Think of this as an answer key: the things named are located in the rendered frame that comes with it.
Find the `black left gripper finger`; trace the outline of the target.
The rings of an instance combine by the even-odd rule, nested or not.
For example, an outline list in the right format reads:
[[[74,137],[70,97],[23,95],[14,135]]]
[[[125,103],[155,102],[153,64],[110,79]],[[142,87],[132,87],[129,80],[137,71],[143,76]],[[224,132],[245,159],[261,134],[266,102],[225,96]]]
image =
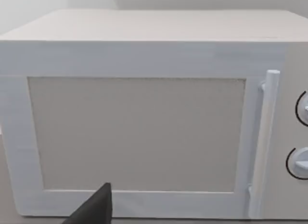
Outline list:
[[[62,224],[111,224],[112,215],[112,187],[110,183],[104,183]]]

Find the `pale microwave door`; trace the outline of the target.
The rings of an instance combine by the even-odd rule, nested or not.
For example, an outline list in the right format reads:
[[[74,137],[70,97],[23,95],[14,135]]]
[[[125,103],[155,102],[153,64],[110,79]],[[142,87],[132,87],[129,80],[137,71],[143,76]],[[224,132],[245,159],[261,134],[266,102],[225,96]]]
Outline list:
[[[247,217],[286,45],[0,41],[0,127],[22,216],[102,184],[116,218]]]

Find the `pale microwave oven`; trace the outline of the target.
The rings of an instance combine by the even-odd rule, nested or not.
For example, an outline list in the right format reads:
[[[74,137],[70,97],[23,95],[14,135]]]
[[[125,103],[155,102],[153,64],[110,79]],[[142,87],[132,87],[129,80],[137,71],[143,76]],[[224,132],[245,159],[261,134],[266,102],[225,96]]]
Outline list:
[[[269,42],[286,45],[268,153],[261,219],[308,220],[308,181],[285,160],[308,147],[295,104],[308,92],[308,19],[288,11],[59,10],[14,29],[0,41]]]

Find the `pale microwave knob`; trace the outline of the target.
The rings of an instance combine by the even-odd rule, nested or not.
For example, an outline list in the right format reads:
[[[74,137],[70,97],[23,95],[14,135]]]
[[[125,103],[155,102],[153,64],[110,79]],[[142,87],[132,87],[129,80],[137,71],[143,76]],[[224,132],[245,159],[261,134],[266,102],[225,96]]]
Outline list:
[[[300,181],[308,181],[308,147],[293,148],[285,160],[289,175]]]
[[[295,104],[295,116],[297,120],[308,127],[308,92],[303,91]]]

